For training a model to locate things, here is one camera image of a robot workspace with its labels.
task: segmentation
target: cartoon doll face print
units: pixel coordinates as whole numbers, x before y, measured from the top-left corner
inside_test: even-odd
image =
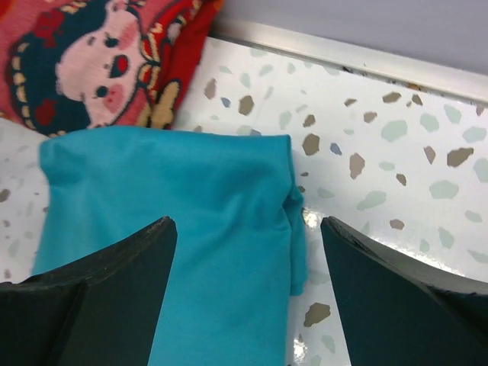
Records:
[[[55,66],[57,92],[85,105],[88,128],[115,122],[133,97],[145,62],[140,23],[127,11],[127,0],[110,0],[105,10],[102,26],[74,42]]]

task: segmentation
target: black plastic object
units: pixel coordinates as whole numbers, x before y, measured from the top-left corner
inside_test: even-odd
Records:
[[[487,366],[488,284],[330,217],[323,245],[353,366]]]
[[[146,366],[176,236],[164,218],[78,261],[0,284],[0,363]]]

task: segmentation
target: gray wall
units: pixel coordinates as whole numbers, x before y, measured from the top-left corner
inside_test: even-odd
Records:
[[[222,16],[488,75],[488,0],[226,0]]]

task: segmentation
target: table surface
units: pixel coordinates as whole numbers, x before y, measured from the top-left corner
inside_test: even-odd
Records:
[[[305,293],[291,299],[287,364],[296,366],[350,365],[319,232],[324,216],[488,282],[486,126],[488,111],[476,105],[212,38],[175,122],[176,130],[292,137],[310,267]],[[48,205],[37,164],[43,140],[0,120],[7,281],[25,279],[37,251]]]

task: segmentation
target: blue garment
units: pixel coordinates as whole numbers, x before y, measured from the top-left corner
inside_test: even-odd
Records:
[[[288,297],[307,279],[289,136],[83,130],[43,143],[40,164],[50,208],[35,273],[170,216],[149,365],[284,365]]]

